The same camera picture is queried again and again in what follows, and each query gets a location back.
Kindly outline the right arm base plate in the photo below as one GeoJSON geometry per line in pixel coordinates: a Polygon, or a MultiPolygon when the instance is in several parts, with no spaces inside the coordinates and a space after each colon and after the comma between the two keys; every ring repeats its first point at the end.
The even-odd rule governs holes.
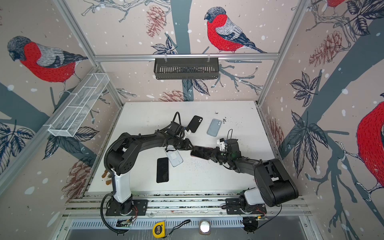
{"type": "Polygon", "coordinates": [[[236,198],[225,199],[225,203],[221,205],[221,208],[223,210],[226,210],[228,215],[267,214],[265,204],[249,205],[248,203],[241,202],[239,199],[236,198]]]}

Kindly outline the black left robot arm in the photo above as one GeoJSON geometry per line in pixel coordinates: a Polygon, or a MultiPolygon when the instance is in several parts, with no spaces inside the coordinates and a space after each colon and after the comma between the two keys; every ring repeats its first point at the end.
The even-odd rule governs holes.
{"type": "Polygon", "coordinates": [[[117,203],[123,204],[132,197],[130,185],[123,184],[123,179],[134,167],[139,153],[168,146],[180,151],[190,151],[193,148],[188,138],[172,134],[168,130],[156,130],[150,135],[123,133],[108,147],[104,155],[104,166],[112,176],[112,197],[117,203]]]}

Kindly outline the salmon pink phone case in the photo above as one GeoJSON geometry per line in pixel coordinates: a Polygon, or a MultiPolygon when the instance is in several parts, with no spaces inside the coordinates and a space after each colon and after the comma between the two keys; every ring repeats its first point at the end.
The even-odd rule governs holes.
{"type": "Polygon", "coordinates": [[[191,150],[191,156],[196,157],[196,158],[200,158],[200,159],[204,159],[204,160],[210,159],[208,151],[204,148],[202,148],[202,149],[196,148],[196,149],[191,150]]]}

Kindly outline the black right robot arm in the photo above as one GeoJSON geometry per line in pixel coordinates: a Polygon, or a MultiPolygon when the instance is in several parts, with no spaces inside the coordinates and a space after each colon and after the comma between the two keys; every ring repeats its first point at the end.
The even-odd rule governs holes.
{"type": "Polygon", "coordinates": [[[191,156],[211,160],[236,173],[254,177],[260,197],[269,207],[297,199],[299,191],[278,159],[268,161],[244,157],[237,139],[220,139],[218,147],[194,146],[191,156]]]}

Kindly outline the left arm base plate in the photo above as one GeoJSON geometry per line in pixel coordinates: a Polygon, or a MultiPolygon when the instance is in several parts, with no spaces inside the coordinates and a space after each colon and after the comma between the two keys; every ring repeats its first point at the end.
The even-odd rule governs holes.
{"type": "Polygon", "coordinates": [[[106,216],[145,216],[148,202],[148,200],[127,200],[119,203],[112,198],[107,202],[106,216]]]}

